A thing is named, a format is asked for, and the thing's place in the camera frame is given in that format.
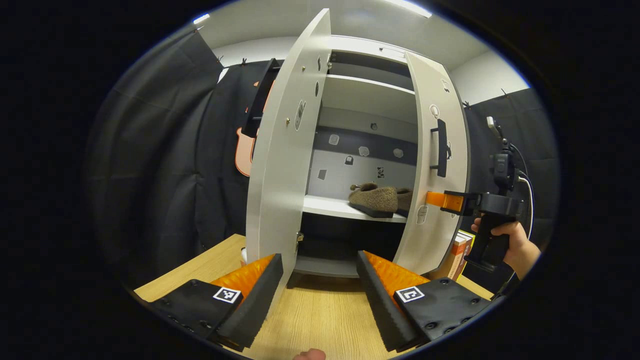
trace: sticker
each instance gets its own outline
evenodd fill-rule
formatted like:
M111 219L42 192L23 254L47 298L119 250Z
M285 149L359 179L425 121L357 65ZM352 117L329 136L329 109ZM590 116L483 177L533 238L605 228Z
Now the sticker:
M415 286L402 289L402 290L397 290L396 293L400 296L400 299L403 302L414 301L415 299L424 297L424 294L422 293L422 291L420 291L420 289L416 288Z
M431 111L431 114L435 116L436 119L438 118L438 115L440 114L440 110L438 110L438 106L435 106L434 104L432 104L429 107L429 111Z
M240 296L241 292L238 290L232 290L228 288L220 288L218 292L213 295L214 299L222 300L224 302L228 302L229 304L233 304L238 296Z
M418 214L415 219L415 223L418 225L424 224L424 221L427 220L427 213L429 212L429 207L426 205L422 205L418 208Z
M441 79L441 80L442 80L442 86L444 87L444 91L450 92L449 91L449 83L445 79Z
M369 156L369 148L366 146L361 146L358 148L358 153L360 156Z
M298 111L296 112L296 122L294 123L296 126L296 131L300 129L300 122L302 121L302 114L305 112L305 106L307 105L306 101L300 100L298 105Z
M338 145L339 141L340 137L337 134L331 134L331 136L329 136L329 143L331 145Z

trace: finger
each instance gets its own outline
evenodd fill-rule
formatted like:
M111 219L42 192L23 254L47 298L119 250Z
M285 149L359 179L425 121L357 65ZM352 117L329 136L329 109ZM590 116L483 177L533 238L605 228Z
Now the finger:
M517 221L514 222L507 222L505 224L502 224L500 226L494 227L493 229L491 229L491 233L494 236L498 236L498 235L502 235L502 234L515 234L516 230L518 229L518 225L520 223Z
M307 352L307 357L309 358L309 360L325 360L326 354L322 350L310 348Z

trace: hand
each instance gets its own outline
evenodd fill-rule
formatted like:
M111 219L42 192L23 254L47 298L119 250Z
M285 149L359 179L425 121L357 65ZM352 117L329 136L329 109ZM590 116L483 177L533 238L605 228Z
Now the hand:
M293 360L325 360L326 354L322 350L310 348L293 357Z
M478 232L480 223L481 218L475 219L471 230ZM518 221L494 227L491 233L494 236L509 235L509 249L504 255L504 262L516 272L518 279L522 280L540 257L540 250L527 239L527 234Z

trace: open cabinet door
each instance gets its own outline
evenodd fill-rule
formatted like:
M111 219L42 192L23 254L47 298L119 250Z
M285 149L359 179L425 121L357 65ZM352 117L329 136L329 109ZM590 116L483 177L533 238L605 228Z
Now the open cabinet door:
M409 52L405 57L418 109L418 159L412 207L394 262L424 274L440 266L460 221L427 205L426 194L467 189L468 136L460 99L444 67Z
M272 304L278 301L296 262L296 235L331 53L330 36L329 9L324 9L298 37L282 64L253 151L246 211L247 261L282 255L284 272Z

